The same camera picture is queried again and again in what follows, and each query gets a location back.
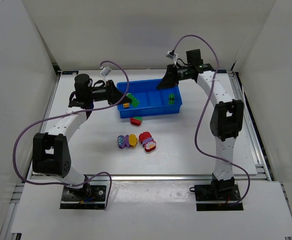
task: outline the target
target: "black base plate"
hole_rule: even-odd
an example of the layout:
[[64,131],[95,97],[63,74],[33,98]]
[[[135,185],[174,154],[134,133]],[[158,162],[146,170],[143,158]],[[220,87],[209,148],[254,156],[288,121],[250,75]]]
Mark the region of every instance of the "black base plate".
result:
[[[228,197],[216,198],[212,192],[211,185],[195,185],[195,195],[196,195],[196,205],[197,211],[242,211],[242,203],[232,205],[232,203],[204,203],[206,201],[228,201]],[[235,185],[233,191],[229,196],[229,201],[238,201],[240,197],[240,192],[238,185]]]
[[106,190],[105,185],[90,185],[91,195],[94,196],[93,202],[80,203],[82,199],[77,198],[69,192],[69,188],[65,187],[62,190],[60,209],[90,209],[101,210],[105,208]]
[[[216,198],[215,194],[211,190],[211,185],[195,185],[196,201],[227,201],[227,197]],[[240,199],[240,192],[238,185],[235,184],[232,193],[230,194],[229,201],[237,201]]]

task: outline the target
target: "red toy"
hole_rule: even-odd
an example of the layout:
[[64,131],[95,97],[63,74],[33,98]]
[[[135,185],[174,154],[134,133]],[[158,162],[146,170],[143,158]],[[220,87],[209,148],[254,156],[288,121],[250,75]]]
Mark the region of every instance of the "red toy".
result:
[[154,150],[156,148],[156,142],[155,141],[150,141],[148,143],[145,144],[145,151],[146,152],[151,152],[152,150]]
[[145,131],[139,135],[139,142],[142,144],[142,142],[147,138],[151,138],[151,134],[148,131]]
[[130,118],[130,123],[133,124],[133,125],[135,125],[135,126],[140,126],[141,123],[142,123],[142,118],[141,117],[138,117],[138,116],[131,117]]

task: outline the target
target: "wire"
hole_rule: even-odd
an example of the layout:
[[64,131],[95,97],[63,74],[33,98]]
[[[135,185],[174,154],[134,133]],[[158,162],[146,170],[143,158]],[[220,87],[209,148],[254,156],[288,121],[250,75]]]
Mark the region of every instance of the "wire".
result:
[[195,38],[198,38],[198,39],[200,39],[201,41],[203,41],[203,42],[204,42],[204,43],[210,48],[210,50],[212,51],[213,55],[215,56],[215,59],[216,59],[216,62],[217,62],[217,67],[216,67],[215,72],[214,72],[214,75],[213,75],[213,77],[212,77],[211,90],[210,90],[210,92],[209,92],[208,99],[207,99],[207,101],[206,101],[206,103],[205,103],[204,109],[202,110],[202,113],[201,113],[201,115],[200,115],[199,122],[198,122],[198,125],[197,125],[197,128],[196,128],[196,133],[195,133],[195,146],[196,146],[197,150],[198,150],[201,154],[203,154],[203,155],[205,155],[205,156],[208,156],[208,157],[211,157],[211,158],[213,158],[213,159],[219,159],[219,160],[221,160],[221,161],[224,161],[224,162],[226,162],[226,163],[229,163],[230,165],[235,166],[235,167],[241,169],[241,170],[247,175],[247,178],[248,178],[248,186],[247,186],[246,192],[245,192],[245,194],[244,194],[244,195],[243,195],[238,201],[236,201],[235,203],[231,204],[231,206],[234,206],[234,205],[240,203],[240,202],[241,202],[241,201],[247,196],[247,194],[248,194],[248,192],[249,192],[249,189],[250,189],[250,182],[251,182],[251,180],[250,180],[250,176],[249,176],[248,172],[247,172],[243,167],[241,167],[241,166],[239,166],[239,165],[237,165],[237,164],[234,164],[234,163],[230,162],[229,160],[227,160],[227,159],[225,159],[225,158],[222,158],[222,157],[219,157],[219,156],[214,156],[214,155],[211,155],[211,154],[208,154],[208,153],[202,151],[202,150],[199,148],[199,146],[198,146],[198,142],[197,142],[198,131],[199,131],[200,125],[201,125],[201,123],[202,123],[202,119],[204,118],[204,115],[205,115],[205,112],[206,112],[207,106],[208,106],[208,104],[209,104],[209,101],[210,101],[210,99],[211,99],[211,96],[212,96],[212,93],[213,93],[213,90],[214,90],[216,74],[217,74],[217,72],[218,72],[218,70],[219,70],[219,67],[220,67],[219,59],[218,59],[218,57],[217,57],[216,52],[215,52],[214,49],[212,48],[212,46],[211,46],[206,40],[204,40],[202,37],[197,36],[197,35],[194,35],[194,34],[189,34],[189,35],[185,35],[185,36],[181,37],[181,38],[178,40],[178,42],[177,42],[177,44],[175,45],[175,47],[173,48],[173,51],[176,50],[176,48],[177,48],[178,44],[181,42],[181,40],[184,39],[184,38],[187,38],[187,37],[195,37]]
[[93,199],[94,199],[94,197],[88,198],[88,199],[84,200],[84,203],[85,203],[85,202],[92,201]]
[[222,205],[222,206],[223,206],[223,205],[226,205],[229,201],[230,201],[230,195],[228,196],[227,201],[226,201],[225,203],[221,204],[221,205]]
[[177,61],[180,60],[184,65],[189,66],[189,64],[185,63],[181,58],[178,58]]
[[[15,141],[15,144],[13,146],[13,150],[12,150],[12,165],[13,165],[13,168],[14,168],[14,171],[15,171],[16,175],[22,181],[24,181],[25,183],[28,183],[28,184],[38,185],[38,186],[43,186],[43,185],[63,185],[63,186],[69,186],[69,184],[64,183],[64,182],[34,182],[34,181],[29,181],[26,178],[24,178],[20,174],[20,172],[18,171],[17,164],[16,164],[16,150],[17,150],[17,145],[18,145],[18,142],[20,141],[21,137],[25,134],[25,132],[28,131],[30,128],[32,128],[35,125],[41,124],[41,123],[46,122],[46,121],[49,121],[49,120],[64,118],[64,117],[67,117],[67,116],[70,116],[70,115],[74,115],[74,114],[86,113],[86,112],[93,112],[93,111],[99,111],[99,110],[109,109],[109,108],[112,108],[114,106],[117,106],[125,98],[125,96],[128,93],[128,90],[129,90],[129,78],[128,78],[128,75],[127,75],[126,71],[121,66],[119,66],[118,64],[116,64],[115,62],[110,61],[110,60],[105,60],[105,61],[102,61],[100,63],[100,66],[102,66],[104,63],[113,64],[113,65],[117,66],[124,73],[124,75],[125,75],[125,77],[127,79],[127,88],[126,88],[126,91],[125,91],[124,95],[121,97],[121,99],[118,102],[116,102],[115,104],[112,104],[110,106],[105,106],[105,107],[100,107],[100,108],[94,108],[94,109],[83,109],[83,110],[74,111],[72,113],[66,113],[66,114],[59,115],[59,116],[48,117],[48,118],[45,118],[45,119],[42,119],[42,120],[38,120],[38,121],[30,124],[23,131],[21,131],[21,133],[18,135],[18,137],[17,137],[17,139]],[[111,175],[109,173],[107,173],[105,171],[102,171],[100,173],[95,174],[94,176],[90,177],[88,180],[86,180],[86,181],[84,181],[82,183],[73,184],[71,186],[72,187],[79,187],[81,185],[84,185],[84,184],[90,182],[93,178],[95,178],[95,177],[97,177],[99,175],[103,175],[103,174],[108,175],[109,176],[109,179],[110,179],[110,186],[109,186],[109,191],[108,191],[108,195],[107,195],[107,199],[106,199],[106,204],[105,204],[105,208],[106,208],[107,207],[107,204],[108,204],[109,193],[110,193],[111,183],[112,183]]]

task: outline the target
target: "black motor bracket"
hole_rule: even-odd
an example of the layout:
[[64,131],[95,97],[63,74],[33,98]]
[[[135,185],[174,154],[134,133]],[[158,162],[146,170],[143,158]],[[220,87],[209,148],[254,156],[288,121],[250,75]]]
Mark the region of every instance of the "black motor bracket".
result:
[[244,115],[244,103],[242,100],[220,102],[215,105],[210,121],[210,130],[213,136],[221,141],[228,138],[236,138],[242,129]]
[[[46,150],[53,148],[53,153]],[[71,158],[66,136],[36,133],[33,138],[32,169],[48,176],[65,177],[70,170]]]

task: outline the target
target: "white wall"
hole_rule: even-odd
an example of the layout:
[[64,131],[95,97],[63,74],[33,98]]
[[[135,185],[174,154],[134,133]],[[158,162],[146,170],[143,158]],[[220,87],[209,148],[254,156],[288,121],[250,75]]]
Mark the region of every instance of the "white wall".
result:
[[[20,0],[0,4],[0,230],[17,179],[11,162],[17,135],[45,113],[56,76],[35,25]],[[17,164],[29,166],[35,127],[22,139]]]
[[[275,0],[23,0],[61,69],[99,69],[104,59],[124,67],[163,68],[168,50],[185,34],[215,48],[223,68],[246,56]],[[197,39],[178,53],[210,50]]]
[[292,0],[277,0],[240,77],[292,209]]

